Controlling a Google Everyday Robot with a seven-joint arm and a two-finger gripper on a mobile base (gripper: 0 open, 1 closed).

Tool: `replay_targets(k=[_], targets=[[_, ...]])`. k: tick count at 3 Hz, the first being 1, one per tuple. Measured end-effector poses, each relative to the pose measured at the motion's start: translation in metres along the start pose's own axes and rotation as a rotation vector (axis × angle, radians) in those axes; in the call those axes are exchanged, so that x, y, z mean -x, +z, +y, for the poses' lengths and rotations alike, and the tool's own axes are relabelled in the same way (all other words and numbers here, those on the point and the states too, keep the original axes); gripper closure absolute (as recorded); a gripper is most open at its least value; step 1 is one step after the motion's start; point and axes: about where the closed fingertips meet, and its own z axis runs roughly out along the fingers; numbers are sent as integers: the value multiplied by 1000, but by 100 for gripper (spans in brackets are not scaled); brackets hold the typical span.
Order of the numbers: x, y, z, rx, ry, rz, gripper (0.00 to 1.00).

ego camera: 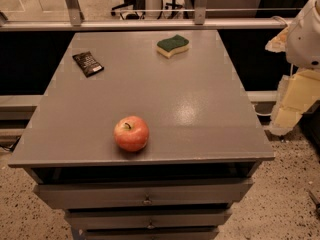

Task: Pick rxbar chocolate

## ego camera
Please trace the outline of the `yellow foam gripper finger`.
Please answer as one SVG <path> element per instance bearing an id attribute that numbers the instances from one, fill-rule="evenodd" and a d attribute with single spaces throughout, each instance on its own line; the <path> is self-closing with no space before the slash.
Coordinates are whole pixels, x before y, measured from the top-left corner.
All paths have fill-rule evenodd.
<path id="1" fill-rule="evenodd" d="M 292 76 L 283 76 L 271 112 L 269 131 L 276 136 L 286 135 L 319 99 L 319 69 L 299 68 Z"/>

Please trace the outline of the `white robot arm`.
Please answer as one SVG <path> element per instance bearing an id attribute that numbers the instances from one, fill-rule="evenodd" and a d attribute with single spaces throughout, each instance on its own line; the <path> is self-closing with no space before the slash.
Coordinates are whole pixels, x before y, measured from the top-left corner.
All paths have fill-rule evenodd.
<path id="1" fill-rule="evenodd" d="M 290 75 L 278 84 L 269 125 L 273 135 L 286 135 L 320 100 L 320 0 L 309 0 L 265 49 L 285 52 L 291 65 Z"/>

